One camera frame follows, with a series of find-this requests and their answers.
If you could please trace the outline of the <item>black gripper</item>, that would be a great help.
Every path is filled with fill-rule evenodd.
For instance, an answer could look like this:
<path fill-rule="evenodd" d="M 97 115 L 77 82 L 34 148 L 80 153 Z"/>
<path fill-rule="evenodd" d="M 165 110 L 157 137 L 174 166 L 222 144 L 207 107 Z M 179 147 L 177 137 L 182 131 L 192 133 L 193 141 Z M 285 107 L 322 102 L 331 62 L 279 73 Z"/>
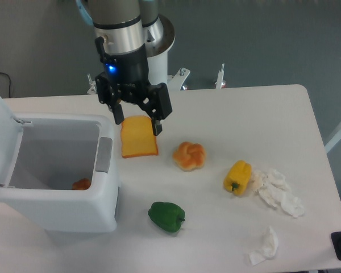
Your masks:
<path fill-rule="evenodd" d="M 163 128 L 161 120 L 172 112 L 167 84 L 151 85 L 148 80 L 148 61 L 145 45 L 125 54 L 105 52 L 105 39 L 98 37 L 95 45 L 103 64 L 103 72 L 95 78 L 98 100 L 106 104 L 116 125 L 124 121 L 120 101 L 137 105 L 151 119 L 154 136 Z"/>

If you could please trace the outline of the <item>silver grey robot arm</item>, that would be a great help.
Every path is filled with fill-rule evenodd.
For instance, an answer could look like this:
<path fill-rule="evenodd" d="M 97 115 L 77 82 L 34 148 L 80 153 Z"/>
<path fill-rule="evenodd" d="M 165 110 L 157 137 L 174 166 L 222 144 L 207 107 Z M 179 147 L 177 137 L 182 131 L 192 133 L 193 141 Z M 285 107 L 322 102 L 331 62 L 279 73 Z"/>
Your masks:
<path fill-rule="evenodd" d="M 173 24 L 159 13 L 158 1 L 77 1 L 90 16 L 103 71 L 95 77 L 98 99 L 117 125 L 124 121 L 121 102 L 138 105 L 152 122 L 154 135 L 172 112 L 168 93 L 168 51 Z"/>

